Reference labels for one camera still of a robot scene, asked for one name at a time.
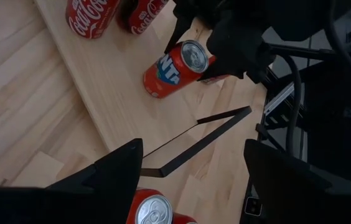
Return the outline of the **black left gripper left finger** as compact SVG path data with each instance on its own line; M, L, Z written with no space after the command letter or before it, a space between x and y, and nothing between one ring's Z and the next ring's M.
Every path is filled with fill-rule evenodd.
M48 187L0 187L0 223L126 223L142 158L136 138Z

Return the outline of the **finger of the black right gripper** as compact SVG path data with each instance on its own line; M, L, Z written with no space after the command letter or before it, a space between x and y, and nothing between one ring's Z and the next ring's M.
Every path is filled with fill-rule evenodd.
M219 22L206 43L215 60L200 79L221 75L242 79L247 75L254 83L262 82L268 65L272 63L271 47L263 40L262 34L256 27L233 21Z
M165 48L164 53L168 54L178 43L179 39L190 29L193 19L187 19L184 17L178 18L174 31L170 37L170 40Z

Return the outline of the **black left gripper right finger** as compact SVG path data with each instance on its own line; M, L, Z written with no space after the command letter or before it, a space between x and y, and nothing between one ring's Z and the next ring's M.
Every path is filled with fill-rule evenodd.
M269 223L351 223L351 180L254 139L244 158Z

